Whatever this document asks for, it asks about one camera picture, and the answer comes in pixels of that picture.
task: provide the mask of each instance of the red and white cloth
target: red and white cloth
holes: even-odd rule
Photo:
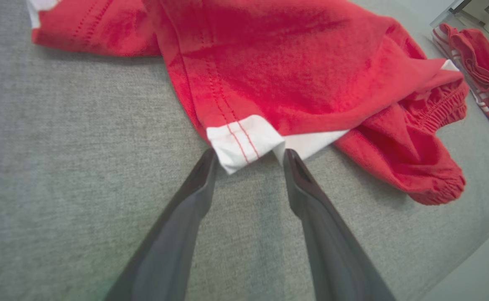
[[[443,23],[432,31],[432,41],[464,72],[480,109],[489,117],[489,42],[478,29],[458,29]]]
[[[434,135],[468,88],[394,19],[345,0],[29,0],[33,41],[163,55],[176,94],[228,173],[285,148],[336,145],[423,204],[456,199],[461,169]]]

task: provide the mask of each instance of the clothing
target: clothing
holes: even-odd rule
[[[51,11],[61,15],[59,8],[78,1],[62,0]],[[126,56],[155,53],[148,47],[157,39],[180,102],[228,173],[269,151],[281,159],[283,150],[292,148],[307,158],[345,134],[363,135],[365,140],[367,133],[357,133],[372,124],[384,133],[405,131],[378,146],[388,158],[407,152],[416,155],[399,159],[404,169],[381,158],[381,164],[392,166],[387,171],[393,177],[409,173],[410,181],[389,181],[390,176],[382,176],[382,166],[371,173],[415,193],[424,204],[447,202],[463,190],[460,168],[434,135],[439,126],[465,116],[462,74],[445,59],[426,59],[394,19],[344,0],[144,0],[143,4],[126,5],[137,17],[125,21],[128,30],[123,31],[116,29],[120,18],[128,15],[119,13],[122,2],[88,1],[82,11],[69,11],[77,15],[71,27],[47,21],[50,12],[41,12],[38,17],[43,15],[44,20],[39,19],[33,38],[65,50]],[[146,20],[153,23],[153,32],[145,30]],[[46,29],[46,24],[55,28]],[[120,34],[110,38],[106,26]],[[61,33],[57,39],[69,37],[76,47],[43,38],[55,36],[53,32]],[[121,38],[134,41],[127,44],[128,51],[117,46]],[[344,152],[359,164],[366,163],[367,153],[359,153],[371,149],[360,145],[361,139],[340,141],[337,145]],[[408,142],[409,150],[397,145]],[[422,164],[430,167],[420,168]],[[421,177],[428,181],[413,183]],[[442,187],[449,183],[458,185]]]
[[[440,51],[451,57],[471,86],[475,101],[489,117],[489,42],[478,29],[458,29],[443,23],[432,31]]]

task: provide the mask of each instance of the red fabric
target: red fabric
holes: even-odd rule
[[[460,168],[434,135],[465,116],[462,75],[441,70],[445,59],[426,59],[394,19],[345,0],[59,7],[72,1],[46,12],[34,41],[131,56],[155,54],[157,35],[177,96],[204,139],[207,127],[250,115],[282,136],[354,128],[336,145],[418,202],[448,202],[464,188]],[[81,25],[71,27],[72,20]]]
[[[478,29],[458,29],[443,23],[441,31],[449,36],[449,45],[460,52],[466,71],[481,92],[489,93],[489,42]],[[489,99],[484,101],[489,107]]]
[[[111,56],[161,54],[141,0],[61,0],[38,18],[35,44]]]

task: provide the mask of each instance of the gray fabric surface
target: gray fabric surface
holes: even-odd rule
[[[440,56],[403,7],[357,3]],[[207,145],[162,59],[43,49],[29,27],[23,1],[0,0],[0,300],[99,300]],[[489,122],[467,103],[467,118],[439,131],[468,183],[452,204],[417,204],[330,147],[306,161],[400,301],[419,299],[489,234]],[[220,169],[187,300],[313,298],[274,156]]]

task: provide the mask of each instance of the elastic cuff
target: elastic cuff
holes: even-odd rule
[[[462,82],[446,99],[434,104],[433,108],[420,119],[420,126],[431,133],[436,133],[438,128],[464,119],[468,110],[465,102],[468,93],[469,86]]]
[[[441,185],[434,183],[434,187],[430,190],[408,193],[408,195],[416,202],[425,205],[447,204],[460,198],[464,186],[466,186],[466,180],[463,176],[458,176],[456,179],[443,179]]]

